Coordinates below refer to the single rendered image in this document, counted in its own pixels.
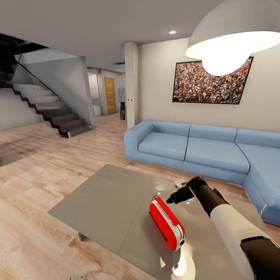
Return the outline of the radio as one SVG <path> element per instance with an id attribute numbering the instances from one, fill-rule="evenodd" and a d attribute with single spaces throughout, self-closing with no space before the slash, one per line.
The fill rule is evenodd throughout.
<path id="1" fill-rule="evenodd" d="M 185 242 L 185 229 L 168 205 L 160 197 L 154 197 L 148 213 L 168 248 L 178 250 Z"/>

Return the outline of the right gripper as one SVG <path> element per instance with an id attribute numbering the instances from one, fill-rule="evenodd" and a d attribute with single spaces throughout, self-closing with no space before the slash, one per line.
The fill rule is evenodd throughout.
<path id="1" fill-rule="evenodd" d="M 166 200 L 166 203 L 179 203 L 181 201 L 189 200 L 189 198 L 184 193 L 184 188 L 180 188 L 177 192 L 171 194 L 171 196 Z"/>

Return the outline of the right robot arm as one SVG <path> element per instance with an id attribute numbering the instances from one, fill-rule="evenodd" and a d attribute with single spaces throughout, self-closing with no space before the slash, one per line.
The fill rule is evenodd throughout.
<path id="1" fill-rule="evenodd" d="M 280 246 L 257 228 L 205 180 L 195 177 L 174 182 L 177 192 L 166 203 L 179 203 L 193 197 L 218 230 L 235 264 L 247 280 L 280 280 Z"/>

